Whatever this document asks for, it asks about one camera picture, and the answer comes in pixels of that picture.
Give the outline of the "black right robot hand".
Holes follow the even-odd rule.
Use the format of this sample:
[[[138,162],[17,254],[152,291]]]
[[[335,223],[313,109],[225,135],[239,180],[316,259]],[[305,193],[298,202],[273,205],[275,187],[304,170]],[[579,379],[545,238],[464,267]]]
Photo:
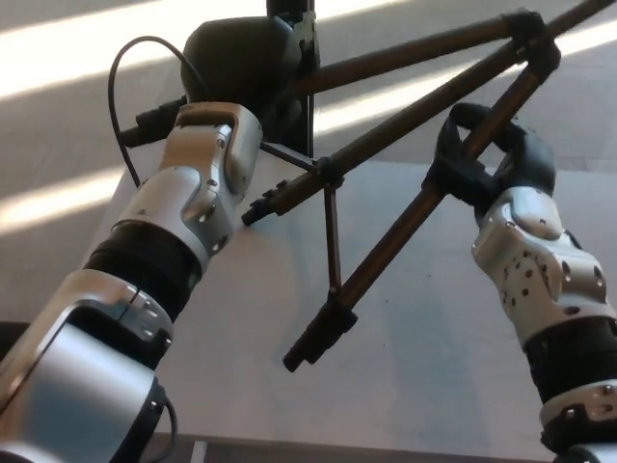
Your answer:
[[[509,122],[492,141],[504,154],[494,173],[488,173],[479,160],[464,155],[459,129],[474,130],[490,112],[489,107],[475,103],[457,103],[452,107],[438,135],[433,163],[422,182],[472,206],[477,221],[509,188],[530,186],[552,195],[556,183],[550,146],[516,121]]]

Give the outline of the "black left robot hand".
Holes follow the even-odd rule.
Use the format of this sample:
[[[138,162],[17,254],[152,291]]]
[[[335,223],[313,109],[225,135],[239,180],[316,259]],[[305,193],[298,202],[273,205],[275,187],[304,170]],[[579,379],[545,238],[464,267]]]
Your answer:
[[[253,16],[204,22],[187,39],[180,77],[189,102],[237,103],[249,109],[264,136],[279,141],[301,114],[290,92],[302,51],[292,28],[278,17]]]

